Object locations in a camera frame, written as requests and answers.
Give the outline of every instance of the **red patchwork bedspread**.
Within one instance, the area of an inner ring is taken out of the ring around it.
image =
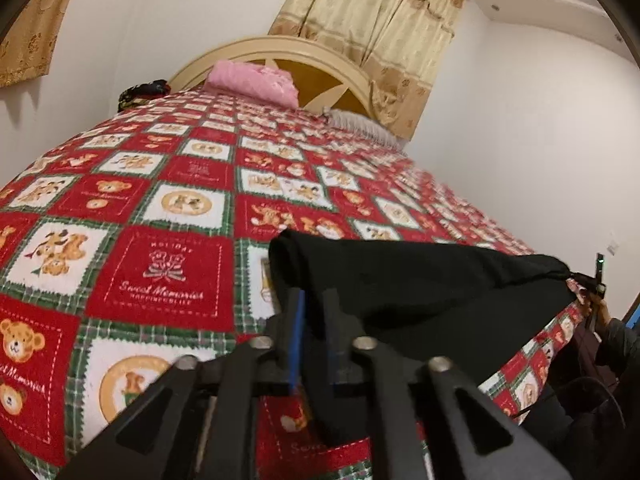
[[[530,252],[402,153],[306,112],[187,91],[120,114],[0,191],[0,429],[29,467],[52,479],[180,355],[259,333],[287,227]],[[481,388],[528,406],[579,321],[568,306]],[[299,399],[261,405],[262,480],[370,474],[366,441],[327,449]]]

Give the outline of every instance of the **screw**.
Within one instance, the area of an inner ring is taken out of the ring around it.
[[[451,359],[448,357],[434,357],[429,359],[429,368],[433,372],[446,372],[453,366]]]
[[[198,366],[198,358],[195,355],[183,355],[175,362],[178,370],[193,370]]]
[[[378,340],[368,335],[361,335],[353,340],[353,347],[358,350],[373,350],[376,346],[378,346]]]
[[[268,335],[259,335],[253,339],[249,339],[249,345],[256,350],[268,350],[273,346],[273,339]]]

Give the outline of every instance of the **arched headboard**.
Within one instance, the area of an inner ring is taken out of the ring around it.
[[[366,72],[330,48],[292,36],[259,36],[209,50],[169,81],[173,91],[199,85],[219,59],[249,61],[290,72],[305,110],[320,113],[325,106],[375,118]]]

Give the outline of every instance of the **window curtain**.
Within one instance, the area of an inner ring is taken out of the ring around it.
[[[30,0],[0,44],[0,88],[47,75],[69,0]]]
[[[319,41],[372,79],[377,119],[411,139],[464,0],[286,0],[270,34]]]

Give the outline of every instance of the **white wall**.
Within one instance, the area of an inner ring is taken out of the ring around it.
[[[465,2],[456,23],[456,35],[442,59],[414,138],[406,146],[408,155],[434,174],[444,171],[440,171],[447,163],[443,154],[460,129],[489,23],[475,1]]]
[[[0,187],[43,152],[105,120],[137,0],[71,0],[49,75],[0,89]]]
[[[638,68],[560,32],[494,22],[475,66],[469,99],[438,110],[458,122],[431,155],[434,174],[573,270],[593,274],[613,232],[605,281],[622,316],[640,292]]]
[[[284,1],[141,0],[122,44],[113,95],[140,82],[169,79],[220,44],[266,34]]]

